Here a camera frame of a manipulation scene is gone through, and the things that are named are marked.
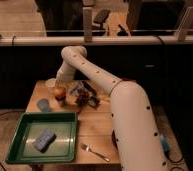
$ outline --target table leg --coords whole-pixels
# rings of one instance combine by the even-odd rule
[[[43,165],[29,165],[32,168],[32,171],[42,171]]]

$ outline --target small object on table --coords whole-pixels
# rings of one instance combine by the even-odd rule
[[[41,112],[50,112],[51,111],[49,101],[48,99],[45,99],[45,98],[38,100],[37,107],[38,109],[40,109]]]
[[[97,92],[96,90],[94,90],[87,82],[82,81],[84,87],[93,95],[93,96],[97,96]]]
[[[99,102],[100,102],[100,100],[95,96],[91,96],[88,99],[88,105],[93,107],[93,108],[97,108],[99,106]]]
[[[62,86],[54,87],[54,97],[60,106],[64,106],[66,100],[66,88]]]
[[[82,107],[87,104],[88,99],[89,99],[89,93],[84,89],[79,89],[78,93],[79,93],[79,96],[77,97],[75,103],[79,107]]]
[[[46,128],[33,142],[33,145],[38,151],[45,152],[48,146],[55,140],[55,138],[56,135]]]
[[[79,97],[79,90],[85,89],[82,81],[77,81],[71,88],[69,88],[69,94]]]
[[[81,144],[81,148],[87,152],[92,152],[93,154],[97,155],[98,157],[102,158],[103,160],[105,160],[106,162],[110,162],[110,159],[105,157],[103,154],[101,153],[97,153],[95,151],[93,151],[89,146],[87,146],[86,144]]]
[[[49,78],[48,80],[45,81],[46,88],[52,94],[54,91],[55,83],[56,83],[56,78]]]

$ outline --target green tray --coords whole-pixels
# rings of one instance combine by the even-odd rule
[[[32,142],[49,128],[56,139],[42,153]],[[70,113],[24,113],[6,156],[8,164],[42,164],[70,162],[75,157],[77,115]]]

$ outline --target blue object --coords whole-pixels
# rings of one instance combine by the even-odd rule
[[[41,133],[41,135],[33,142],[33,145],[37,150],[44,152],[55,138],[56,135],[46,128]]]
[[[40,99],[37,102],[37,107],[38,109],[40,109],[41,112],[51,112],[48,99]]]
[[[161,140],[161,143],[162,143],[164,153],[165,154],[169,153],[170,152],[170,146],[167,143],[165,136],[163,134],[160,134],[159,137],[160,137],[160,140]]]

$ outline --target wooden table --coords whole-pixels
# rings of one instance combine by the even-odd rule
[[[45,87],[44,82],[45,81],[37,82],[26,112],[39,112],[40,110],[36,104],[41,98],[47,98],[49,100],[53,112],[77,112],[80,110],[75,103],[76,97],[69,94],[67,95],[67,105],[60,107],[53,94]],[[113,125],[110,118],[109,98],[97,86],[91,85],[98,91],[101,100],[100,106],[97,109],[85,106],[78,114],[77,152],[72,164],[119,165],[118,151],[111,140]],[[82,150],[80,143],[88,144],[95,151],[103,153],[110,159],[110,162],[106,163],[101,158]]]
[[[72,95],[67,96],[67,104],[64,107],[60,107],[54,96],[44,85],[45,81],[38,81],[31,99],[28,103],[26,112],[39,112],[37,107],[38,100],[42,98],[47,98],[50,102],[50,107],[52,111],[75,111],[77,112],[79,108],[75,104],[75,97]],[[113,131],[113,125],[110,115],[109,97],[102,92],[99,87],[90,83],[98,92],[100,98],[100,106],[97,109],[93,109],[90,106],[85,106],[82,111],[78,114],[78,136],[77,136],[77,151],[75,160],[71,163],[73,165],[102,165],[102,166],[115,166],[111,170],[119,171],[120,161],[118,156],[118,151],[112,143],[111,134]],[[167,142],[171,146],[171,158],[179,159],[181,157],[181,151],[172,132],[168,119],[162,107],[154,107],[154,114],[157,120],[158,128],[160,133],[166,136]],[[95,151],[102,152],[108,158],[110,162],[106,163],[99,157],[88,153],[80,148],[80,143],[85,143],[90,145]],[[168,167],[171,168],[174,165],[168,162]],[[187,166],[183,160],[177,166],[184,168],[187,171]],[[59,166],[50,165],[49,170],[56,170]]]

